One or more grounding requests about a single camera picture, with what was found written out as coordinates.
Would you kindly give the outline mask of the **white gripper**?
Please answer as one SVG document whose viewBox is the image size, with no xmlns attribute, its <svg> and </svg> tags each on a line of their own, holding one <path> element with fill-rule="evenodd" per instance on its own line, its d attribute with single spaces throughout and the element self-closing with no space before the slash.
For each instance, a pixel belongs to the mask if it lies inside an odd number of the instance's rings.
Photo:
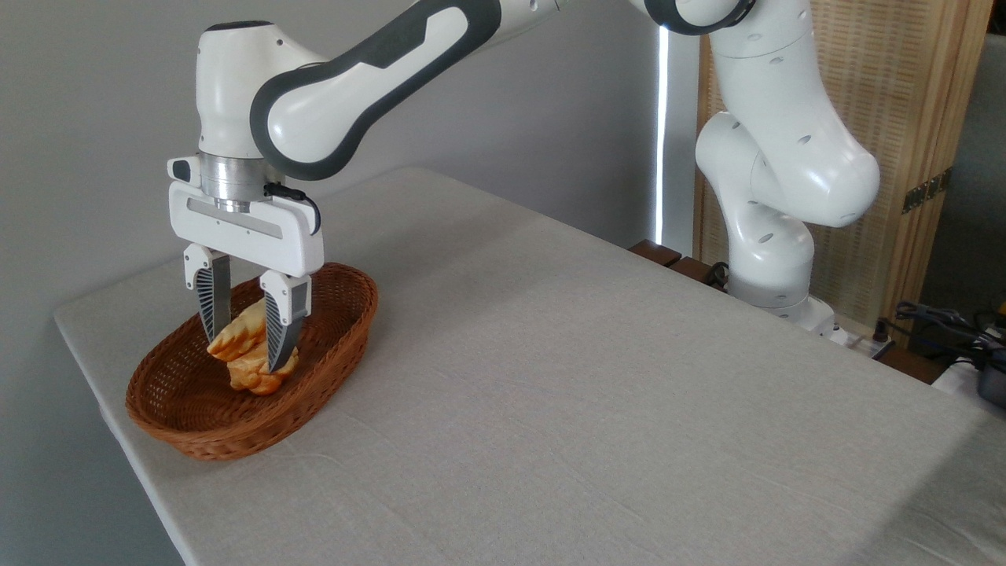
<svg viewBox="0 0 1006 566">
<path fill-rule="evenodd" d="M 320 215 L 311 204 L 266 194 L 283 175 L 263 159 L 171 159 L 169 214 L 184 252 L 185 282 L 196 293 L 209 343 L 231 322 L 230 257 L 269 269 L 259 277 L 266 306 L 267 370 L 290 361 L 311 314 L 309 274 L 324 262 Z"/>
</svg>

